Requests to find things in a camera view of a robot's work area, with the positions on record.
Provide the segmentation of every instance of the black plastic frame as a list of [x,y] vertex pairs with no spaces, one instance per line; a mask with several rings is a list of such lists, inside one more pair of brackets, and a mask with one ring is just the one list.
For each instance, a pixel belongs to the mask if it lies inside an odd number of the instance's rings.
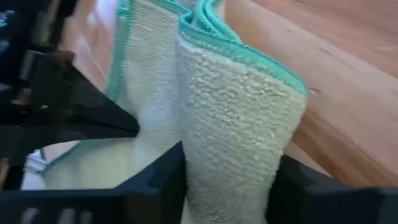
[[58,223],[65,210],[73,210],[77,220],[89,213],[90,223],[178,224],[185,191],[185,156],[179,142],[115,189],[0,192],[0,222],[21,223],[24,212],[36,209],[30,224]]

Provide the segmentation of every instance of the cleaning cloth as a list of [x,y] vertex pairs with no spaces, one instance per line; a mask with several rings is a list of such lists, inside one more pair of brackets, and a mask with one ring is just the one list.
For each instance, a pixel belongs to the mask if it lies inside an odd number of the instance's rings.
[[106,95],[141,131],[134,139],[83,141],[48,166],[48,188],[115,187],[182,140],[183,222],[263,223],[307,90],[280,63],[242,44],[221,19],[224,4],[121,3]]

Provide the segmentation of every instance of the wooden floor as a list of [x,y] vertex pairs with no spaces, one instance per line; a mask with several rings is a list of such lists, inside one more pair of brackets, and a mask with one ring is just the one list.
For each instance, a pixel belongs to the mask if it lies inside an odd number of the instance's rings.
[[[398,186],[398,0],[253,1],[227,0],[228,24],[310,90],[287,153],[353,186]],[[80,1],[62,42],[101,90],[117,3]],[[46,152],[54,158],[69,147]]]

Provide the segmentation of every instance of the wood grain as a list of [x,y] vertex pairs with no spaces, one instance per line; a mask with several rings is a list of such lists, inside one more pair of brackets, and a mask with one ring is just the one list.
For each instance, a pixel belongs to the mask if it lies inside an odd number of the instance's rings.
[[[228,24],[245,44],[281,61],[307,84],[308,112],[294,142],[347,184],[398,186],[398,70],[396,60],[384,55],[396,52],[376,52],[377,44],[368,46],[371,41],[363,39],[377,37],[390,49],[397,42],[382,39],[383,31],[347,33],[354,22],[329,17],[325,11],[309,13],[288,2],[293,1],[261,2],[276,14],[253,2],[230,0],[226,12]],[[298,16],[286,16],[289,13]]]
[[383,72],[398,77],[397,0],[254,2]]

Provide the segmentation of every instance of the teal trim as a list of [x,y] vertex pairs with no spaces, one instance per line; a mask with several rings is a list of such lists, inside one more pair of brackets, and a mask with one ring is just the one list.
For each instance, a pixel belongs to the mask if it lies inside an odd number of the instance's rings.
[[[129,0],[122,0],[119,2],[118,10],[116,13],[116,25],[115,25],[115,34],[114,34],[114,50],[113,50],[113,61],[111,66],[111,73],[108,78],[108,82],[105,88],[105,95],[114,102],[118,102],[120,99],[121,90],[123,88],[123,70],[124,70],[124,61],[126,60],[126,52],[125,46],[129,39],[130,33],[130,24],[133,17],[132,4],[133,2]],[[84,149],[85,146],[90,146],[94,142],[81,141],[75,147],[70,149],[68,152],[62,154],[60,157],[54,159],[52,162],[47,164],[42,174],[45,175],[56,163],[64,160],[72,153],[75,153],[81,149]]]
[[190,25],[192,20],[193,15],[189,14],[180,17],[179,21],[180,35],[189,43],[268,73],[270,76],[291,86],[300,94],[307,96],[307,87],[302,79],[278,61],[247,45],[197,29]]
[[[179,34],[187,42],[267,73],[281,80],[286,85],[291,86],[307,98],[307,87],[299,77],[273,58],[247,45],[243,45],[238,35],[214,13],[214,7],[220,5],[223,0],[199,0],[197,5],[197,21],[202,29],[190,24],[195,17],[194,12],[177,4],[174,0],[147,1],[182,15],[178,20],[180,25]],[[117,103],[123,89],[124,62],[126,61],[125,49],[131,31],[130,22],[134,20],[134,2],[135,0],[121,0],[116,15],[116,27],[120,26],[122,28],[116,29],[114,35],[114,58],[105,95]],[[84,149],[86,146],[93,145],[95,145],[95,142],[92,140],[82,141],[79,145],[48,164],[43,174],[72,153]]]

